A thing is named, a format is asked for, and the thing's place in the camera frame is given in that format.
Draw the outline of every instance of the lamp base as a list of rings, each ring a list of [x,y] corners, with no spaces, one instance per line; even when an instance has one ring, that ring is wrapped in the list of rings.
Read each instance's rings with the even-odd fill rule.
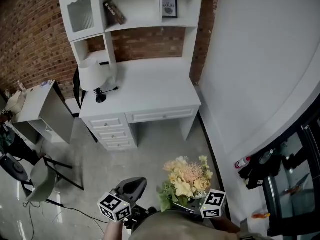
[[[102,103],[107,99],[107,96],[101,92],[100,88],[95,89],[95,94],[96,94],[95,101],[97,103]]]

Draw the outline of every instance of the white desk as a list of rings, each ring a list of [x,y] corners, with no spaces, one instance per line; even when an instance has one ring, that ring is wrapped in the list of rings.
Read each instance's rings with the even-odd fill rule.
[[[54,90],[55,82],[28,89],[21,112],[12,120],[13,126],[33,143],[28,124],[51,143],[70,143],[74,118]]]
[[[189,76],[174,68],[118,63],[119,90],[103,103],[87,92],[80,118],[107,150],[136,148],[135,123],[179,119],[186,140],[201,102]]]

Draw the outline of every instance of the flower bouquet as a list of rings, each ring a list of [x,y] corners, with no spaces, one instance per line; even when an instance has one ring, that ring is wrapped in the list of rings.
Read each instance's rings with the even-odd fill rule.
[[[164,165],[163,169],[170,174],[162,188],[157,188],[162,212],[171,209],[174,203],[186,207],[191,199],[207,196],[206,189],[211,185],[213,173],[206,156],[199,156],[199,160],[200,163],[188,162],[188,157],[180,156]]]

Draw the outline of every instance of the picture frame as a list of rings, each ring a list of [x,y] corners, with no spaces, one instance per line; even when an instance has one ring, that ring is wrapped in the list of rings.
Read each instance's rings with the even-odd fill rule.
[[[178,18],[178,0],[162,0],[162,18]]]

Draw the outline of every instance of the white wall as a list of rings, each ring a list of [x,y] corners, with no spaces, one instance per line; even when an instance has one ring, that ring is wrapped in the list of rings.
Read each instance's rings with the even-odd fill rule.
[[[200,113],[235,222],[264,197],[246,190],[233,164],[283,133],[320,93],[319,40],[320,0],[218,2]]]

